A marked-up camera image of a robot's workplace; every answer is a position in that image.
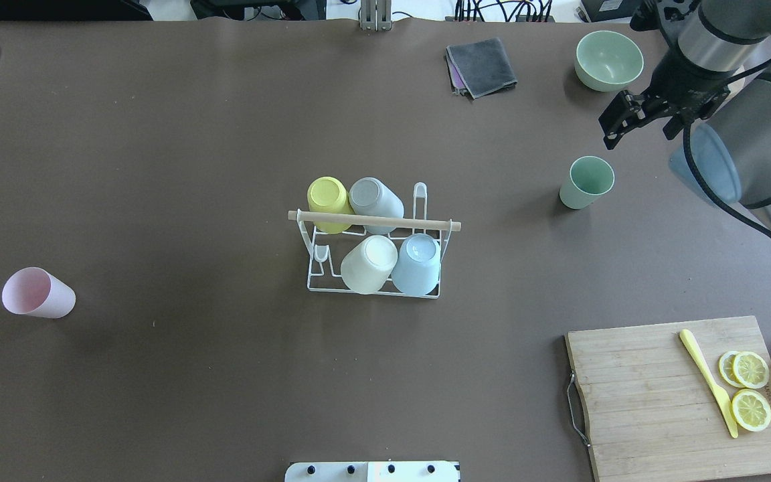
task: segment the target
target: green bowl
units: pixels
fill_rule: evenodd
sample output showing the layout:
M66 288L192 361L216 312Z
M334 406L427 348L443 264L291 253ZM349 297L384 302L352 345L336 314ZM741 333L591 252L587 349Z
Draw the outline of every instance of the green bowl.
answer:
M645 68L636 43L617 31L591 31L576 46L576 75L591 89L612 92L626 88Z

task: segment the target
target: lemon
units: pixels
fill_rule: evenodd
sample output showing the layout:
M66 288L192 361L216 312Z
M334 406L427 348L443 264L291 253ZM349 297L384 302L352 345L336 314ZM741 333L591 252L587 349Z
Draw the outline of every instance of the lemon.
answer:
M731 400L731 413L740 427L761 431L771 422L771 409L766 398L756 391L743 388Z
M719 358L719 375L731 387L745 388L743 384L734 376L734 357L739 351L728 351Z
M762 388L769 381L769 367L753 351L740 351L734 357L732 371L737 381L746 388Z

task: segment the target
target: knife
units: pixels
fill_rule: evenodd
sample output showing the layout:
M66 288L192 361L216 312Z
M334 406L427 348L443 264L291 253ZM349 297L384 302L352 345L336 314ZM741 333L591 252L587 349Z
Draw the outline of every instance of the knife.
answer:
M731 397L727 396L725 388L719 387L716 384L713 374L707 368L707 360L704 360L704 354L701 352L701 347L698 347L698 342L695 340L692 332L688 329L681 330L680 339L682 339L686 351L689 352L689 356L695 360L698 370L701 370L701 375L704 375L704 379L707 380L707 386L713 392L716 403L719 404L721 415L725 418L725 424L727 425L727 430L731 433L731 437L737 438L740 434L737 430L737 421L734 420L734 416L731 414Z

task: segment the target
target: mint green cup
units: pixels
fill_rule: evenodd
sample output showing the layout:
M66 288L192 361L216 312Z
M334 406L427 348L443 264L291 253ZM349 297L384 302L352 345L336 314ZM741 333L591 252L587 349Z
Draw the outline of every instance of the mint green cup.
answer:
M581 210L612 190L614 170L597 156L580 157L570 165L570 174L561 184L559 197L571 210Z
M643 68L642 51L617 31L591 31L576 46L576 75L588 88L600 92L626 88Z

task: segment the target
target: wooden cutting board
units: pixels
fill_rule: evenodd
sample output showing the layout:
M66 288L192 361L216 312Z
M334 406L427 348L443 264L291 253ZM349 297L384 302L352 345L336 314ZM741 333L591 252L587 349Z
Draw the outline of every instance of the wooden cutting board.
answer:
M771 403L771 360L755 317L684 321L567 333L597 482L684 482L771 473L771 424L731 438L719 406L679 332L689 329L716 382L728 350L770 366L759 392Z

